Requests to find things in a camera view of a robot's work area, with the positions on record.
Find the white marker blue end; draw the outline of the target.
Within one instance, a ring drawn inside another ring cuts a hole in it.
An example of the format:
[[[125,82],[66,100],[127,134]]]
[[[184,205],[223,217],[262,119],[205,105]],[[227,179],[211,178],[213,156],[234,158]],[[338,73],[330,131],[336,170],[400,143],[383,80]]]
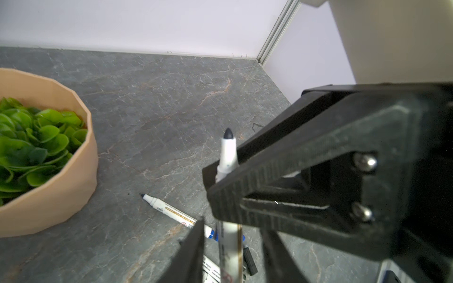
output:
[[[192,228],[196,224],[196,219],[180,211],[179,209],[167,204],[159,198],[152,197],[147,194],[141,194],[141,197],[146,201],[152,208],[170,217],[171,219],[179,222],[183,226]],[[218,241],[217,230],[211,228],[208,225],[204,227],[204,236],[208,239],[214,239]]]

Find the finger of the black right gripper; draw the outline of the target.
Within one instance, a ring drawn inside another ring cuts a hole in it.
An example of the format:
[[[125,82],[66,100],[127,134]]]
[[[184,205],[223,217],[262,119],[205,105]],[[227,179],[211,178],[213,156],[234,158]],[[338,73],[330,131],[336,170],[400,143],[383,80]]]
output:
[[[414,239],[453,254],[453,87],[323,86],[319,114],[255,155],[290,184],[202,179],[215,218],[284,232],[372,260]]]
[[[289,142],[284,142],[282,139],[319,114],[318,99],[318,92],[303,94],[282,114],[264,126],[251,139],[244,142],[237,149],[237,156],[239,163],[248,169],[248,172],[244,172],[239,168],[239,172],[229,174],[223,182],[227,184],[236,181],[243,181],[245,184],[290,184],[292,177],[271,178],[268,172],[257,172],[252,169],[252,162],[256,162],[255,155],[261,152],[264,152],[264,155],[260,157],[262,161],[267,162],[272,159],[275,154],[270,153],[267,149],[274,144],[284,147],[288,146]]]

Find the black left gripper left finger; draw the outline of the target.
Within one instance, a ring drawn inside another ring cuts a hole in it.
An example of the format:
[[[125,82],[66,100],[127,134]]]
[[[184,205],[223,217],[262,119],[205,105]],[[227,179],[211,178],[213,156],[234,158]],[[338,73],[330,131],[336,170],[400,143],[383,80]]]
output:
[[[204,218],[199,219],[180,245],[170,266],[159,278],[158,283],[201,283],[203,282]]]

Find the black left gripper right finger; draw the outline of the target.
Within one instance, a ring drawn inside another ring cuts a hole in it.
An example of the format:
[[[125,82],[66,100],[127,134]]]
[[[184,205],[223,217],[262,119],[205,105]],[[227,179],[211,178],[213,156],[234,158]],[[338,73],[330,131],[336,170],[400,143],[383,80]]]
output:
[[[260,229],[267,283],[308,283],[276,231]]]

